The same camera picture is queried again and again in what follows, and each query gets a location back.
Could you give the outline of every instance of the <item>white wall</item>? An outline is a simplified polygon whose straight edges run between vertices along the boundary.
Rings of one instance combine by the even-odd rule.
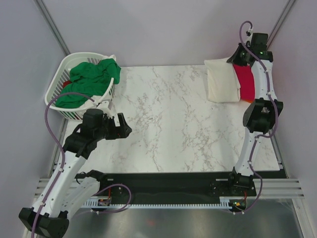
[[[317,224],[317,1],[299,0],[273,42],[274,87],[284,109],[278,141]]]
[[[44,94],[63,53],[32,0],[0,1],[0,22],[0,237],[19,238],[53,152]],[[49,121],[58,132],[61,117]]]
[[[239,27],[270,33],[287,0],[44,0],[71,52],[120,66],[204,64],[231,56]]]

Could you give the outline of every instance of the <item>marble surface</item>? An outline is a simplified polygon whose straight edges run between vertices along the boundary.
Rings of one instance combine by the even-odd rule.
[[[100,141],[80,171],[107,173],[231,171],[238,161],[248,103],[207,101],[205,66],[126,67],[116,85],[115,113],[133,132]],[[69,121],[66,136],[77,122]],[[264,139],[254,167],[279,170],[272,143]]]

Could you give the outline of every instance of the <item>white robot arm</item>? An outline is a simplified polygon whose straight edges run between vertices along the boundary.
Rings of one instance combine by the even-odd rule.
[[[255,100],[247,108],[243,116],[245,139],[239,160],[229,177],[229,186],[233,191],[249,190],[253,186],[254,170],[251,168],[255,161],[263,137],[273,128],[283,109],[283,103],[277,100],[272,81],[272,52],[267,50],[268,34],[247,32],[249,38],[240,43],[228,63],[239,66],[251,66],[255,82]]]
[[[120,126],[115,126],[114,118],[108,118],[100,109],[88,109],[85,112],[83,123],[78,125],[65,141],[65,160],[59,159],[49,183],[32,208],[22,208],[19,214],[28,230],[31,231],[35,224],[33,231],[36,234],[51,238],[64,236],[69,220],[101,189],[100,182],[106,177],[106,174],[92,170],[86,174],[81,184],[66,196],[76,174],[96,148],[98,141],[126,138],[132,132],[122,113],[118,114],[118,119]]]

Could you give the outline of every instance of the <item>white towel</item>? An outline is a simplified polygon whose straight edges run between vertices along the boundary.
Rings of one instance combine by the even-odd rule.
[[[215,103],[239,102],[240,83],[228,58],[205,60],[208,69],[208,100]]]

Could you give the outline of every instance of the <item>red towel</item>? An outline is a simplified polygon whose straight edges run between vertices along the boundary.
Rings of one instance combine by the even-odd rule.
[[[254,101],[256,90],[254,86],[254,78],[250,66],[233,65],[240,83],[240,98],[249,103]]]
[[[66,87],[68,84],[71,84],[71,81],[68,80],[68,81],[64,82],[63,83],[63,88]]]

